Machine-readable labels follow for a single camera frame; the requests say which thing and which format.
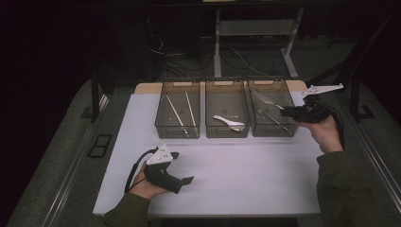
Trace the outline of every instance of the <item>dark sleeve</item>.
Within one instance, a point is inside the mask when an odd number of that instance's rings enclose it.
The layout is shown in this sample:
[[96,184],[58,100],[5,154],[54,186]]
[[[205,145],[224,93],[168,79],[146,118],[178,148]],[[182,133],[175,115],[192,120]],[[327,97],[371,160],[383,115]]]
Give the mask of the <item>dark sleeve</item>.
[[318,201],[324,227],[382,226],[370,183],[352,168],[345,152],[318,157]]
[[149,204],[149,200],[127,193],[113,210],[104,215],[103,223],[106,226],[148,227]]

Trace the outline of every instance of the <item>cable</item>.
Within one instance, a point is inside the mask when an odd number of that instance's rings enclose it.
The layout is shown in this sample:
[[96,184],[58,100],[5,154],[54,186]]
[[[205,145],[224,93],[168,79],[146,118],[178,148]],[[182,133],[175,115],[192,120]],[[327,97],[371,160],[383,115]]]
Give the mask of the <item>cable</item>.
[[267,76],[267,77],[271,77],[271,76],[268,75],[268,74],[262,73],[262,72],[260,72],[260,71],[257,71],[256,69],[252,68],[249,64],[247,64],[247,62],[242,58],[242,56],[241,56],[238,52],[236,52],[236,50],[235,50],[234,48],[231,47],[231,49],[235,51],[235,53],[239,56],[239,58],[241,58],[242,61],[244,61],[244,63],[245,63],[251,70],[253,70],[254,72],[256,72],[256,73],[258,73],[258,74],[261,74],[261,75],[264,75],[264,76]]
[[138,159],[138,161],[132,166],[130,175],[129,175],[128,179],[127,179],[127,183],[126,183],[126,186],[125,186],[125,190],[124,190],[125,193],[130,191],[130,188],[131,188],[130,185],[132,183],[133,175],[135,174],[136,169],[139,166],[139,163],[142,161],[142,159],[145,158],[145,156],[147,156],[148,154],[153,154],[154,152],[157,151],[157,149],[159,149],[159,148],[156,147],[155,149],[150,149],[147,152],[145,152],[144,154],[142,154],[141,157]]

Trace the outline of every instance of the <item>white table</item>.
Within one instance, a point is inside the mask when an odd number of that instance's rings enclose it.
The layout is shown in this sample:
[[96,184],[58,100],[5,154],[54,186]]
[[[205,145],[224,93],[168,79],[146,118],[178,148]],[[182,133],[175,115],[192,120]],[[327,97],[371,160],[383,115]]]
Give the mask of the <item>white table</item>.
[[[305,84],[289,81],[288,87],[295,105],[302,105],[300,90],[306,89]],[[169,174],[195,179],[179,194],[155,198],[148,209],[150,218],[298,217],[320,213],[316,158],[322,153],[310,131],[300,128],[291,138],[256,138],[249,132],[247,138],[208,139],[201,89],[200,138],[159,139],[154,120],[160,91],[161,83],[140,84],[131,96],[94,214],[104,215],[117,205],[132,165],[145,151],[162,144],[180,153],[168,168]]]

